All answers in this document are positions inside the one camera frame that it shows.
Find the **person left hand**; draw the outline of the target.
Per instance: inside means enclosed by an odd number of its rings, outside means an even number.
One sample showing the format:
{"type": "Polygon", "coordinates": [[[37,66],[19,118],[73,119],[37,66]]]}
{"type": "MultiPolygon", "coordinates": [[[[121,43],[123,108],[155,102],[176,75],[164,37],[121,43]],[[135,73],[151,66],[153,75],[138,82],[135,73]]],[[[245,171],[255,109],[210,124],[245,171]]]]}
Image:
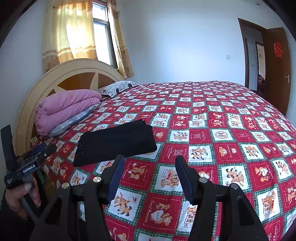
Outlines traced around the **person left hand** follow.
{"type": "Polygon", "coordinates": [[[20,199],[28,193],[32,194],[34,204],[41,206],[39,189],[34,177],[32,178],[32,183],[25,183],[10,190],[6,189],[4,194],[4,202],[8,205],[9,209],[22,219],[27,219],[28,214],[20,203],[20,199]]]}

